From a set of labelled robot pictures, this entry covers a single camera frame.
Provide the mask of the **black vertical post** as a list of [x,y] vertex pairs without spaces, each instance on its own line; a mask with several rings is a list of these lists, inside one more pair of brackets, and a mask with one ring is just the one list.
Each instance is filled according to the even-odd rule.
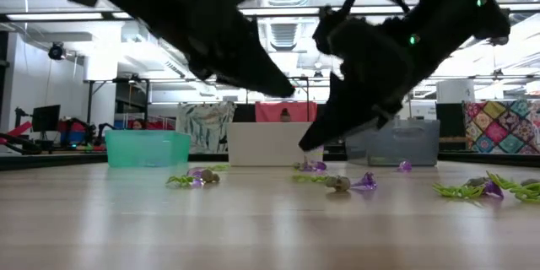
[[0,31],[0,126],[4,122],[2,118],[3,105],[4,105],[4,86],[6,82],[6,70],[8,68],[7,62],[8,53],[8,32]]

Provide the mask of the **black horizontal rail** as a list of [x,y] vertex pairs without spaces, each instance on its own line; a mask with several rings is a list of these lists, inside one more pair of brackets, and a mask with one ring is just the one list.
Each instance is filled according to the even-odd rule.
[[[474,81],[502,81],[502,80],[517,80],[517,79],[530,79],[533,80],[540,80],[540,73],[534,73],[534,74],[523,74],[523,75],[470,75],[470,76],[430,76],[422,81],[443,81],[443,80],[462,80],[462,79],[471,79]],[[330,77],[288,77],[288,80],[290,82],[309,82],[309,81],[315,81],[315,82],[321,82],[321,81],[329,81]],[[113,79],[100,79],[100,80],[84,80],[84,83],[135,83],[135,82],[150,82],[150,83],[164,83],[164,84],[175,84],[175,83],[208,83],[208,84],[214,84],[217,83],[216,77],[211,77],[207,80],[200,80],[197,78],[113,78]]]

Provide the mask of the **black partition panel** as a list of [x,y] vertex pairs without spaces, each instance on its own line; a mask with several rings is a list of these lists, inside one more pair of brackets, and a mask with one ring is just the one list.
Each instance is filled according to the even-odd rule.
[[256,122],[254,104],[236,104],[233,122]]
[[441,138],[465,136],[464,114],[461,103],[435,105],[436,118],[440,122]]

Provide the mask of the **white building column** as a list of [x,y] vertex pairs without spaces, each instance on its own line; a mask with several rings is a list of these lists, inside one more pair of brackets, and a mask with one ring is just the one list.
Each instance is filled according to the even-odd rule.
[[[87,57],[84,80],[113,79],[117,76],[118,59],[115,55],[98,53]],[[96,125],[113,124],[116,107],[115,83],[87,83],[89,85],[87,122]]]
[[461,104],[475,101],[472,79],[449,79],[436,84],[436,101],[440,104]]

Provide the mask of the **red hanging cloth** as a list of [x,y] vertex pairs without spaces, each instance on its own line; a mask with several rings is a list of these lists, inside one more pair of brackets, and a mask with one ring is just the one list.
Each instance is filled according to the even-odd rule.
[[317,103],[311,101],[256,102],[256,122],[280,122],[283,110],[289,113],[292,122],[313,122],[316,119],[317,108]]

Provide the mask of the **leaf print cloth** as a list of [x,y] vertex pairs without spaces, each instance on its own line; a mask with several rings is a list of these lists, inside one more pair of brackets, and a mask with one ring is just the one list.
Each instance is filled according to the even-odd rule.
[[227,154],[227,126],[235,110],[233,102],[179,104],[175,129],[191,136],[190,154]]

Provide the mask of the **white plastic bin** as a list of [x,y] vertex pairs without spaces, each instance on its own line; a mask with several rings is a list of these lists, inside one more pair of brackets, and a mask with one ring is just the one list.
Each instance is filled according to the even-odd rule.
[[228,157],[232,166],[291,166],[322,161],[323,149],[304,152],[299,141],[309,122],[231,122],[227,125]]

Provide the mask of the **black ceiling spotlight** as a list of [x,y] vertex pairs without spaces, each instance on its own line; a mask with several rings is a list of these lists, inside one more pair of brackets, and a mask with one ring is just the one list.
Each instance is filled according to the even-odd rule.
[[53,42],[48,51],[48,57],[51,60],[62,61],[66,58],[67,53],[62,42]]

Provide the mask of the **red robot part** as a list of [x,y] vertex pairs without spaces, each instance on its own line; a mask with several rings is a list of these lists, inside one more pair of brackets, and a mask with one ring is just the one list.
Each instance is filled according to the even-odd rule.
[[27,121],[7,133],[0,133],[0,141],[6,141],[9,137],[18,137],[19,135],[23,134],[31,128],[32,123],[30,121]]

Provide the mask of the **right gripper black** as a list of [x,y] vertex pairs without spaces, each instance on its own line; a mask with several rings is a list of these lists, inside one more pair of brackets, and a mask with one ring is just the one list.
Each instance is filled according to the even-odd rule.
[[358,129],[381,129],[402,109],[415,69],[410,35],[421,23],[422,9],[408,7],[402,17],[380,24],[352,17],[345,7],[321,7],[318,17],[312,35],[316,48],[342,60],[343,78],[330,73],[324,110],[299,141],[304,152]]

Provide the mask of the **grey translucent plastic bin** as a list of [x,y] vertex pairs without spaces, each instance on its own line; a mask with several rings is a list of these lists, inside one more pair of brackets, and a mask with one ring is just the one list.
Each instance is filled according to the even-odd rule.
[[393,120],[382,129],[368,128],[345,138],[348,161],[357,165],[435,166],[439,153],[438,120]]

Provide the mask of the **teal plastic bin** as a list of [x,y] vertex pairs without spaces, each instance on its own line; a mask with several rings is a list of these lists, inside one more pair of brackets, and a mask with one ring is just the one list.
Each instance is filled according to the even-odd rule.
[[191,136],[170,130],[110,130],[105,146],[112,168],[170,167],[188,161]]

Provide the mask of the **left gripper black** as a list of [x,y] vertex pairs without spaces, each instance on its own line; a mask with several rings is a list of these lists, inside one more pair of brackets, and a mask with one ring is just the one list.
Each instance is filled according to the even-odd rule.
[[181,50],[194,76],[272,97],[294,93],[262,47],[257,22],[238,9],[245,0],[147,0],[152,29]]

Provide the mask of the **black computer monitor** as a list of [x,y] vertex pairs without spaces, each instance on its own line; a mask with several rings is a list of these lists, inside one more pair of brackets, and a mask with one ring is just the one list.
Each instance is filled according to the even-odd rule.
[[32,113],[32,128],[34,132],[52,132],[58,129],[60,105],[36,107]]

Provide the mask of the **colourful patchwork quilt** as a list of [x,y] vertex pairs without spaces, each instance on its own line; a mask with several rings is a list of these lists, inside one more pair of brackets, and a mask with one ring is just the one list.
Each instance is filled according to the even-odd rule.
[[464,102],[462,111],[468,150],[540,155],[540,100]]

